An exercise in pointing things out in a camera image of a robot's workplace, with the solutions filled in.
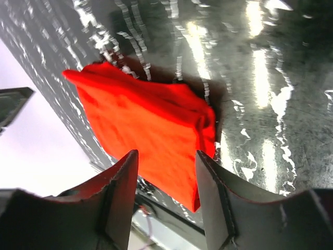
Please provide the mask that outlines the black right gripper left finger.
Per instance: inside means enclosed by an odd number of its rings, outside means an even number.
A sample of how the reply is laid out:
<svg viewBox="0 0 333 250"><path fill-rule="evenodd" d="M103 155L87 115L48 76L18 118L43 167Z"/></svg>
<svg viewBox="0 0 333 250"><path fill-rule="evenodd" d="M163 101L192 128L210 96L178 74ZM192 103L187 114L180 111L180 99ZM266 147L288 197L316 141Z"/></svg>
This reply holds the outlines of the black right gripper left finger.
<svg viewBox="0 0 333 250"><path fill-rule="evenodd" d="M1 190L1 249L127 249L138 151L58 196Z"/></svg>

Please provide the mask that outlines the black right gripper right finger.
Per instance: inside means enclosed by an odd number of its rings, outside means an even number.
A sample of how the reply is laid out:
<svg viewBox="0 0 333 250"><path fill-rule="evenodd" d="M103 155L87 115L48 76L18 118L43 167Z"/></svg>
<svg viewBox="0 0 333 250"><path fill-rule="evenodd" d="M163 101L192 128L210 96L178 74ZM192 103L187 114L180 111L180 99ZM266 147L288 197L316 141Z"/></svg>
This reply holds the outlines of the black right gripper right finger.
<svg viewBox="0 0 333 250"><path fill-rule="evenodd" d="M332 190L289 197L264 190L196 152L208 249L332 249Z"/></svg>

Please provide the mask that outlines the red t shirt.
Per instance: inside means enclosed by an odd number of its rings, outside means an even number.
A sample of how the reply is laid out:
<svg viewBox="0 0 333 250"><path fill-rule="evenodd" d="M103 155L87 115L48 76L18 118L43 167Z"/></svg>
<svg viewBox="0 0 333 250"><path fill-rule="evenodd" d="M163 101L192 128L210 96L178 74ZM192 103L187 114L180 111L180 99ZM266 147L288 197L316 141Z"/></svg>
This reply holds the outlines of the red t shirt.
<svg viewBox="0 0 333 250"><path fill-rule="evenodd" d="M108 62L63 75L105 152L120 158L137 150L139 175L197 211L195 153L215 153L215 113L207 102L184 83L142 81Z"/></svg>

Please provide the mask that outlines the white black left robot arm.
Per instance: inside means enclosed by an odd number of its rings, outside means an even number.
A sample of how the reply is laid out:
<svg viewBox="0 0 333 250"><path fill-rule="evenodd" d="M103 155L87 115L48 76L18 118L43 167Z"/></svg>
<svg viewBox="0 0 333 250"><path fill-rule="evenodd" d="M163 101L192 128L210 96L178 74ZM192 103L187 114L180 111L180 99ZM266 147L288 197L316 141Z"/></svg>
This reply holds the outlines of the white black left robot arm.
<svg viewBox="0 0 333 250"><path fill-rule="evenodd" d="M33 94L34 91L29 87L1 89L1 134L16 119Z"/></svg>

